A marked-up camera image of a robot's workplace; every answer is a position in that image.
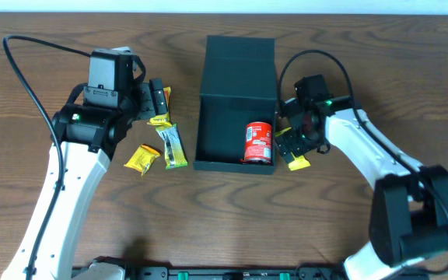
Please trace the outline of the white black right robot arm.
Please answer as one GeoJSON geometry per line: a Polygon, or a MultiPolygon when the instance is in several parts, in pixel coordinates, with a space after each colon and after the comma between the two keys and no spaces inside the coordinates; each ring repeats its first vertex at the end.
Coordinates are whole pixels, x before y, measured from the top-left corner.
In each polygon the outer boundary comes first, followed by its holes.
{"type": "Polygon", "coordinates": [[[275,136],[288,163],[331,147],[342,151],[373,189],[369,241],[341,265],[344,279],[392,279],[448,272],[448,171],[406,155],[350,96],[292,98],[279,104],[290,127],[275,136]]]}

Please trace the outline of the yellow snack bar wrapper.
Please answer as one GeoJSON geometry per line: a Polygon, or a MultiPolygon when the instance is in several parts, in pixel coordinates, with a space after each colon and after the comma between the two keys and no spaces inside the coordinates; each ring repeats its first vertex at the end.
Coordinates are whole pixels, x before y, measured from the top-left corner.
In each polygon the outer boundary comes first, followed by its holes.
{"type": "Polygon", "coordinates": [[[275,147],[291,171],[310,166],[310,162],[304,156],[305,138],[292,128],[284,128],[275,133],[275,147]]]}

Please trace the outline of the red soda can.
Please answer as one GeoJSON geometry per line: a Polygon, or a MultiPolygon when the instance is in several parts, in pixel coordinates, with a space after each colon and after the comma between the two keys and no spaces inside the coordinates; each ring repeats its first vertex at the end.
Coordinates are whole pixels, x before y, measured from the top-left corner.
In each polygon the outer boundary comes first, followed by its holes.
{"type": "Polygon", "coordinates": [[[262,121],[246,126],[244,163],[271,164],[272,126],[262,121]]]}

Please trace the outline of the green yellow snack bar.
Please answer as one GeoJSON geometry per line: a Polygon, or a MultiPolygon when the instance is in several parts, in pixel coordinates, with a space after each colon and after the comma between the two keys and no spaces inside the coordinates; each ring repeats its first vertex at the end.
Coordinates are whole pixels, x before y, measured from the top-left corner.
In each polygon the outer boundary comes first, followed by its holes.
{"type": "Polygon", "coordinates": [[[164,141],[164,158],[166,169],[171,170],[188,165],[184,148],[180,140],[177,125],[170,127],[157,127],[156,131],[159,137],[164,141]]]}

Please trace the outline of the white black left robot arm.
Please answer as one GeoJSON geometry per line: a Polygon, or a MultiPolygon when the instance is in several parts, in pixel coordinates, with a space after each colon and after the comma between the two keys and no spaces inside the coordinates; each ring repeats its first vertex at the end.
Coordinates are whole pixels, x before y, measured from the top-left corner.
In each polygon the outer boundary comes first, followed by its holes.
{"type": "Polygon", "coordinates": [[[166,105],[160,79],[90,79],[47,122],[53,145],[46,178],[23,241],[3,279],[70,279],[75,250],[98,184],[133,121],[166,105]]]}

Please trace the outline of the orange yellow snack packet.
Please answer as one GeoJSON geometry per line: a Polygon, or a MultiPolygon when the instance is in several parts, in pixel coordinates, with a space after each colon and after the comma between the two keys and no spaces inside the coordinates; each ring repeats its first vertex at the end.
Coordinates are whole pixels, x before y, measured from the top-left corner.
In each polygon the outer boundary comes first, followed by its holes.
{"type": "Polygon", "coordinates": [[[172,127],[173,124],[170,121],[170,111],[169,111],[169,103],[170,103],[170,94],[171,94],[171,88],[164,87],[163,88],[164,96],[166,98],[166,108],[168,111],[164,114],[156,115],[155,117],[152,117],[149,119],[148,125],[152,126],[163,126],[163,127],[172,127]]]}

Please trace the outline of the black gift box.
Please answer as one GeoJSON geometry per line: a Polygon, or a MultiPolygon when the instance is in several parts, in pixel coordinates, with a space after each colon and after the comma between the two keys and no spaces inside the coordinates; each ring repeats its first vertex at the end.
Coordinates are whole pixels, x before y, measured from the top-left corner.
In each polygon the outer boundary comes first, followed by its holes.
{"type": "Polygon", "coordinates": [[[271,175],[275,164],[247,164],[246,126],[275,125],[273,38],[207,36],[200,87],[195,170],[271,175]]]}

